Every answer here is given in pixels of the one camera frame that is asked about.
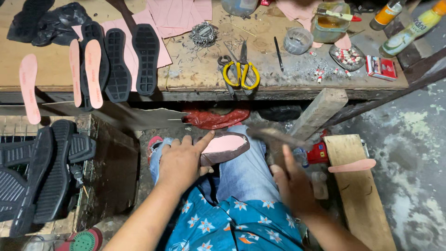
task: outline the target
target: nail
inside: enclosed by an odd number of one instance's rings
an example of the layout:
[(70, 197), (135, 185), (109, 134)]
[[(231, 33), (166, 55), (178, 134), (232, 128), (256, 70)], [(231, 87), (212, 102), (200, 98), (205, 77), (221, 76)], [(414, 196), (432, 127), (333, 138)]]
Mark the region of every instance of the nail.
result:
[(269, 166), (269, 168), (271, 169), (271, 171), (273, 172), (273, 174), (277, 173), (280, 171), (280, 167), (276, 164)]

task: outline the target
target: person's hand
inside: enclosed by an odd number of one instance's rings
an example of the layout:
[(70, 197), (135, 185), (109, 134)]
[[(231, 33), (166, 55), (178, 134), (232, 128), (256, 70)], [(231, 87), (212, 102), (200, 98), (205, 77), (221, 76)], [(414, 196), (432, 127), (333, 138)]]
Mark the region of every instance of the person's hand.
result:
[(215, 132), (210, 131), (194, 146), (189, 135), (184, 136), (182, 142), (176, 138), (170, 146), (164, 145), (157, 185), (165, 185), (183, 194), (200, 176), (213, 172), (211, 167), (199, 167), (198, 164), (201, 153), (214, 135)]
[(302, 217), (317, 207), (305, 171), (296, 164), (288, 145), (282, 146), (285, 167), (272, 165), (273, 179), (279, 187), (282, 202), (287, 205), (294, 217)]

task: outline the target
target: wooden table surface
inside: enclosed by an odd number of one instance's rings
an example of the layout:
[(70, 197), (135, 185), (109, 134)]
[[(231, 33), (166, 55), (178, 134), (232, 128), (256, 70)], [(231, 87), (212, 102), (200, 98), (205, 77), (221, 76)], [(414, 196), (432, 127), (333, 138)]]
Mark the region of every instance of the wooden table surface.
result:
[[(9, 26), (25, 0), (6, 0), (0, 7), (0, 92), (19, 92), (20, 83), (18, 68), (22, 58), (30, 53), (37, 56), (38, 74), (36, 86), (44, 92), (70, 92), (72, 91), (71, 72), (68, 63), (68, 46), (51, 44), (45, 47), (36, 47), (6, 39)], [(57, 0), (54, 7), (63, 6), (69, 0)], [(78, 0), (86, 9), (91, 18), (99, 23), (121, 18), (120, 13), (105, 0)], [(137, 13), (144, 9), (144, 0), (127, 0), (129, 9)], [(340, 68), (328, 55), (331, 45), (311, 50), (317, 52), (314, 57), (308, 53), (302, 55), (289, 54), (283, 48), (283, 38), (287, 29), (301, 25), (296, 21), (289, 21), (282, 12), (272, 3), (269, 7), (259, 6), (251, 15), (251, 19), (243, 20), (240, 17), (229, 17), (221, 6), (219, 0), (213, 0), (212, 24), (218, 27), (217, 45), (194, 49), (188, 34), (174, 38), (164, 39), (173, 64), (158, 70), (158, 88), (172, 92), (224, 92), (226, 90), (220, 71), (217, 70), (217, 58), (229, 54), (223, 42), (232, 44), (234, 54), (239, 57), (240, 40), (246, 39), (248, 45), (248, 61), (258, 69), (261, 81), (258, 92), (293, 92), (293, 91), (320, 91), (322, 88), (343, 88), (351, 91), (380, 91), (402, 90), (408, 87), (402, 69), (395, 61), (398, 80), (394, 82), (366, 76), (365, 67), (359, 72), (352, 72), (351, 78), (346, 78), (343, 72), (336, 76), (328, 74), (327, 70)], [(363, 32), (351, 38), (365, 54), (379, 55), (378, 48), (386, 40), (383, 31), (373, 31), (368, 23), (373, 15), (363, 14), (362, 22), (352, 23), (349, 30)], [(241, 27), (247, 32), (238, 29), (232, 24)], [(285, 72), (280, 71), (274, 36), (277, 37), (284, 63)], [(326, 70), (324, 79), (318, 84), (313, 72), (321, 67)]]

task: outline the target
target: blue patterned shirt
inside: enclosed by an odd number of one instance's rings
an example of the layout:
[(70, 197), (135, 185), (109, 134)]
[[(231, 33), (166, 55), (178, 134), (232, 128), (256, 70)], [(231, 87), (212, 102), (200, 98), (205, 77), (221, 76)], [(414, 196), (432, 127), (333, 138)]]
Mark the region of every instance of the blue patterned shirt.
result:
[(294, 218), (280, 202), (231, 197), (212, 206), (193, 188), (180, 210), (165, 250), (303, 250)]

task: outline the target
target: person's left hand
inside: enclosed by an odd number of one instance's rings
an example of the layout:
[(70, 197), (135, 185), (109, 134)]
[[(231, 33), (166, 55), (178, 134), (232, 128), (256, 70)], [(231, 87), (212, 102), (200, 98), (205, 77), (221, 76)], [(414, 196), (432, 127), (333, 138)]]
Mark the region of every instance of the person's left hand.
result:
[(160, 174), (157, 185), (175, 188), (183, 194), (200, 176), (213, 172), (211, 167), (199, 167), (201, 153), (214, 137), (212, 130), (194, 146), (192, 137), (186, 135), (183, 141), (174, 139), (171, 145), (161, 150)]

